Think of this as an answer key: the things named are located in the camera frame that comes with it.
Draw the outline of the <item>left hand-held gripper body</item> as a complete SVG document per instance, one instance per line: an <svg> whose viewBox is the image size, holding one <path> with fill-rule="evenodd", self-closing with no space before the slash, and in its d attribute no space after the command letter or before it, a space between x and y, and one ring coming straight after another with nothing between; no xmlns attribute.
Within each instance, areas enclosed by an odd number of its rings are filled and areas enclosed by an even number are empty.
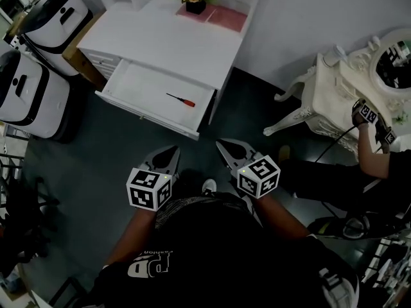
<svg viewBox="0 0 411 308"><path fill-rule="evenodd" d="M133 168L126 182L132 207L158 211L171 197L176 168L149 170Z"/></svg>

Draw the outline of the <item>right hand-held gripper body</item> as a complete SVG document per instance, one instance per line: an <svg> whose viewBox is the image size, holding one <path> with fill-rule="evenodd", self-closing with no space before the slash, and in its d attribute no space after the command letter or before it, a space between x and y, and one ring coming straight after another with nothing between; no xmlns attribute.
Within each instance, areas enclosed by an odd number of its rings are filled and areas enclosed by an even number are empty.
<svg viewBox="0 0 411 308"><path fill-rule="evenodd" d="M277 188L281 170L269 155L237 170L236 188L246 195L260 199Z"/></svg>

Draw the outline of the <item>red-handled screwdriver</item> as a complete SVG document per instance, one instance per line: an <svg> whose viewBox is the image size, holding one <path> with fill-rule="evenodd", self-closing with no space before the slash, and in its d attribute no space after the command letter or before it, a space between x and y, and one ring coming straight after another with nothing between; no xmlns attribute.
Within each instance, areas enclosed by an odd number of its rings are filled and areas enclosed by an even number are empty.
<svg viewBox="0 0 411 308"><path fill-rule="evenodd" d="M168 96L171 96L171 97L173 97L173 98L175 98L175 99L177 99L177 100L179 100L180 102L182 102L183 104L185 104L185 105L187 105L187 106L189 106L189 107L194 108L195 105L196 105L194 102L192 102L192 101L190 101L190 100L188 100L188 99L176 97L176 96L171 95L171 94L169 94L169 93L167 93L167 95L168 95Z"/></svg>

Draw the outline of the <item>white drawer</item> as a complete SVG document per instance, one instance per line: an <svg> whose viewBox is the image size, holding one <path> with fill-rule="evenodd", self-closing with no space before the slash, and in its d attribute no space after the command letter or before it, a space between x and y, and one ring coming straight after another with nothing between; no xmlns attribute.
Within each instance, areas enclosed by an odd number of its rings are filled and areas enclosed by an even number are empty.
<svg viewBox="0 0 411 308"><path fill-rule="evenodd" d="M189 107L167 93L196 105ZM214 90L121 60L104 89L95 94L115 107L197 141L198 127Z"/></svg>

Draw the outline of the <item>person's right forearm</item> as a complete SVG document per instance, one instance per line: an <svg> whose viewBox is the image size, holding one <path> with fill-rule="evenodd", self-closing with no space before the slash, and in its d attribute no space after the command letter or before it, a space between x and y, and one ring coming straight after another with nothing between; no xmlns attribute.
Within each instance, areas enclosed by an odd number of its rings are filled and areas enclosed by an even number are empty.
<svg viewBox="0 0 411 308"><path fill-rule="evenodd" d="M252 204L262 225L277 237L291 241L310 235L308 229L271 195L253 198Z"/></svg>

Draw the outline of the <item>person's patterned shorts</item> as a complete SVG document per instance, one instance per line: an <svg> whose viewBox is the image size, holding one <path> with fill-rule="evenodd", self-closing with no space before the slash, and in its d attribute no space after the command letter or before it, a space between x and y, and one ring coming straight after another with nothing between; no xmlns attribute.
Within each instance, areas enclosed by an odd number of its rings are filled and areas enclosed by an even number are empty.
<svg viewBox="0 0 411 308"><path fill-rule="evenodd" d="M243 198L240 198L229 192L214 192L211 194L202 194L200 196L189 198L171 199L170 201L165 203L157 213L155 229L160 230L174 214L197 203L217 203L219 205L237 209L242 212L246 212L250 216L253 216L254 219L259 224L261 224L254 208L248 205L248 203L250 203L250 200L246 201Z"/></svg>

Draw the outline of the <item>white ornate dressing table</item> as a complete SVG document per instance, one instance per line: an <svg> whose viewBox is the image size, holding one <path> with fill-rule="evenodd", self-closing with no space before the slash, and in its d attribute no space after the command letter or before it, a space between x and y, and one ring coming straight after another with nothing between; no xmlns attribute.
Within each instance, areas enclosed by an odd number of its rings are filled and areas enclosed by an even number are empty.
<svg viewBox="0 0 411 308"><path fill-rule="evenodd" d="M265 128L264 135L270 136L296 124L306 123L312 132L331 137L356 155L358 130L353 128L351 112L354 104L362 98L396 134L394 149L411 148L411 101L406 102L399 111L391 112L384 97L372 86L364 72L352 69L347 60L341 60L329 68L322 57L318 54L314 66L294 79L283 95L275 96L276 102L282 102L299 90L302 92L301 106L275 125Z"/></svg>

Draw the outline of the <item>white desk with hutch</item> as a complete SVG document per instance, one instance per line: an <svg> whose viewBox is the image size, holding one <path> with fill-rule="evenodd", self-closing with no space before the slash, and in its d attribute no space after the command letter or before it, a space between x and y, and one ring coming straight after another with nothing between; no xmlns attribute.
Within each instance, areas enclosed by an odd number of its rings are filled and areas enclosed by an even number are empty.
<svg viewBox="0 0 411 308"><path fill-rule="evenodd" d="M175 15L179 0L146 0L132 7L115 3L78 47L108 80L121 60L183 79L214 94L205 116L213 116L259 0L219 0L247 15L241 33Z"/></svg>

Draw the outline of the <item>brown cardboard box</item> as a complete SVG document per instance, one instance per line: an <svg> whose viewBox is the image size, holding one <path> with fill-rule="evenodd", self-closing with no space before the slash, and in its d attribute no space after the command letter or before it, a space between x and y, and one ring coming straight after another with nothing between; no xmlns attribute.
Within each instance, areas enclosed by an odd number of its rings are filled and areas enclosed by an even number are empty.
<svg viewBox="0 0 411 308"><path fill-rule="evenodd" d="M62 53L64 60L73 67L79 74L81 74L86 80L91 82L98 91L102 91L107 84L107 79L102 73L97 70L86 55L77 48L77 45L84 38L87 32L97 22L97 20L104 14L104 12L97 13L80 32L74 37L70 44L65 48Z"/></svg>

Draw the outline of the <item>black office chair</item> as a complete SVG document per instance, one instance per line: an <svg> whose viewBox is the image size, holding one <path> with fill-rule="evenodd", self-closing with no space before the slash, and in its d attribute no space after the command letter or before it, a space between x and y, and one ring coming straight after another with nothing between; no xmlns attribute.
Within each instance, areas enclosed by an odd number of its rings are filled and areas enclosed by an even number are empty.
<svg viewBox="0 0 411 308"><path fill-rule="evenodd" d="M0 278L7 278L16 265L29 263L35 257L48 255L51 240L42 229L52 232L42 212L43 207L56 207L59 200L49 195L49 189L40 176L30 185L23 178L3 176L0 162Z"/></svg>

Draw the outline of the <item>white cylindrical jar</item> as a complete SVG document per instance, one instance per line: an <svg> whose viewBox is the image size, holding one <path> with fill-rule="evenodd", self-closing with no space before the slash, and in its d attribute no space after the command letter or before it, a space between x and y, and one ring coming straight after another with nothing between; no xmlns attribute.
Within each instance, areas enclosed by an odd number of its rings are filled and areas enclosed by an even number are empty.
<svg viewBox="0 0 411 308"><path fill-rule="evenodd" d="M344 49L339 45L334 45L326 54L323 55L322 61L325 66L334 67L339 61L346 61L347 55Z"/></svg>

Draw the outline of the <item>pink mat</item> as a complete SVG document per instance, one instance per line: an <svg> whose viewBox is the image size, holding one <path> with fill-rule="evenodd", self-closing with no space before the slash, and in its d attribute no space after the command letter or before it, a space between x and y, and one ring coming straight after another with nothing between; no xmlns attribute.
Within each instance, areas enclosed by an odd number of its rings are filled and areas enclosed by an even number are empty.
<svg viewBox="0 0 411 308"><path fill-rule="evenodd" d="M175 15L187 17L189 19L192 19L200 23L205 23L209 20L212 14L215 13L216 9L217 9L217 6L212 5L212 4L207 4L205 10L202 13L195 14L195 13L188 12L186 10L186 5L184 4L179 8L179 10L176 12Z"/></svg>
<svg viewBox="0 0 411 308"><path fill-rule="evenodd" d="M216 6L207 22L237 33L241 33L246 20L247 15L244 13L226 8L224 6Z"/></svg>

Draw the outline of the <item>white and black robot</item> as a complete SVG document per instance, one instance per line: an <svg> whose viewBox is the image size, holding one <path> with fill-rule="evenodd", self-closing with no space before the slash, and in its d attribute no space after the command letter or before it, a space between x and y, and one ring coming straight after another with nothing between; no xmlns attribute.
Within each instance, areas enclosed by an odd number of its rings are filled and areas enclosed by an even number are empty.
<svg viewBox="0 0 411 308"><path fill-rule="evenodd" d="M75 76L78 71L62 53L92 18L82 0L40 0L23 19L19 33L56 70Z"/></svg>
<svg viewBox="0 0 411 308"><path fill-rule="evenodd" d="M20 51L0 53L0 121L61 143L78 128L81 100L63 77Z"/></svg>

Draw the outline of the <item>black square vase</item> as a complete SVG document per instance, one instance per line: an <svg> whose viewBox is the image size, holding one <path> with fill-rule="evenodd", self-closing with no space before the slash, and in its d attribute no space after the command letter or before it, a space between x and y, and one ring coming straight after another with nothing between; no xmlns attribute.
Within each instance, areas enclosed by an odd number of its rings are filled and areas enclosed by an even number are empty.
<svg viewBox="0 0 411 308"><path fill-rule="evenodd" d="M206 9L207 3L205 1L187 2L186 11L195 15L200 15Z"/></svg>

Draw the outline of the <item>oval white-framed mirror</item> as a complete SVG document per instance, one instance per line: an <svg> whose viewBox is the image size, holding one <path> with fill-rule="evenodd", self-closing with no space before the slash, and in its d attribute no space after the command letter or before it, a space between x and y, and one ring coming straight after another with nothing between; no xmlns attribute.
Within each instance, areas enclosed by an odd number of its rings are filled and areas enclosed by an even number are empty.
<svg viewBox="0 0 411 308"><path fill-rule="evenodd" d="M391 112L411 101L411 28L371 37L365 48L349 53L347 63L368 76Z"/></svg>

